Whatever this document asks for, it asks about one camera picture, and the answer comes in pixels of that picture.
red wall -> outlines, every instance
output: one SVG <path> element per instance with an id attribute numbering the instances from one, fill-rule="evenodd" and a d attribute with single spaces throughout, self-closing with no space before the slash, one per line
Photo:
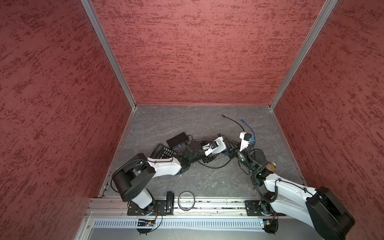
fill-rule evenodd
<path id="1" fill-rule="evenodd" d="M 384 237 L 384 2 L 339 0 L 275 113 L 309 185 Z"/>
<path id="2" fill-rule="evenodd" d="M 0 239 L 68 239 L 130 106 L 79 0 L 0 3 Z"/>
<path id="3" fill-rule="evenodd" d="M 325 0 L 94 0 L 139 104 L 268 105 Z"/>

gray floor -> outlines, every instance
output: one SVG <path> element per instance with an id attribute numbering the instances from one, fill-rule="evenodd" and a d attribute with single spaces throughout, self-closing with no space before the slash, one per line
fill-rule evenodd
<path id="1" fill-rule="evenodd" d="M 321 240 L 314 228 L 296 219 L 279 219 L 279 229 L 276 235 L 265 232 L 245 231 L 207 231 L 189 229 L 157 229 L 147 236 L 139 235 L 136 229 L 121 228 L 94 228 L 90 240 L 141 240 L 141 239 L 168 239 L 168 240 Z"/>
<path id="2" fill-rule="evenodd" d="M 276 164 L 275 173 L 288 180 L 301 183 L 272 115 L 264 106 L 138 106 L 116 169 L 137 153 L 142 152 L 149 157 L 159 142 L 167 146 L 166 140 L 182 132 L 187 135 L 191 134 L 194 139 L 208 140 L 216 139 L 217 133 L 220 132 L 230 139 L 240 141 L 241 128 L 220 114 L 238 122 L 242 118 L 255 131 L 255 147 L 261 148 L 267 160 Z M 247 132 L 251 133 L 247 126 L 242 125 Z M 223 157 L 209 165 L 221 166 L 228 159 L 228 157 Z M 250 176 L 239 168 L 236 159 L 221 169 L 209 169 L 194 163 L 184 174 L 152 179 L 147 188 L 154 197 L 165 197 L 167 191 L 172 191 L 175 196 L 178 196 L 186 190 L 193 192 L 196 197 L 245 198 L 258 196 L 256 191 L 252 190 Z M 108 189 L 105 195 L 118 194 L 112 189 Z"/>

robotic arm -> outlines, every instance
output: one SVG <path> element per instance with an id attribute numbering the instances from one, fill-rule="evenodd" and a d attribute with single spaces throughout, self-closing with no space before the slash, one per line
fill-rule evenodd
<path id="1" fill-rule="evenodd" d="M 182 174 L 192 163 L 199 160 L 209 162 L 218 153 L 228 151 L 230 159 L 237 158 L 252 172 L 251 180 L 261 196 L 263 214 L 276 212 L 296 218 L 314 227 L 325 240 L 345 239 L 355 220 L 329 189 L 305 187 L 273 173 L 275 165 L 266 161 L 261 149 L 250 146 L 253 141 L 251 134 L 240 133 L 241 143 L 218 135 L 215 141 L 208 144 L 191 141 L 181 155 L 167 159 L 147 158 L 142 153 L 131 158 L 112 175 L 122 200 L 135 202 L 149 214 L 155 200 L 145 186 L 153 177 Z M 272 198 L 260 192 L 258 187 L 262 185 L 269 194 L 273 193 Z"/>

gray tape ring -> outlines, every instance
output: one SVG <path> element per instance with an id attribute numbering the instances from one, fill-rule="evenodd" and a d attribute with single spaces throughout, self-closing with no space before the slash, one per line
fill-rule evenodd
<path id="1" fill-rule="evenodd" d="M 189 207 L 189 208 L 184 208 L 184 207 L 180 206 L 180 198 L 181 198 L 181 196 L 183 196 L 185 193 L 189 193 L 189 194 L 192 195 L 192 197 L 193 197 L 193 204 L 192 204 L 192 206 Z M 191 209 L 193 208 L 193 206 L 195 205 L 195 196 L 194 196 L 190 191 L 184 191 L 184 192 L 182 192 L 182 193 L 180 194 L 179 198 L 177 199 L 177 204 L 179 205 L 179 208 L 180 208 L 181 210 L 183 210 L 183 211 L 189 211 L 189 210 L 191 210 Z"/>

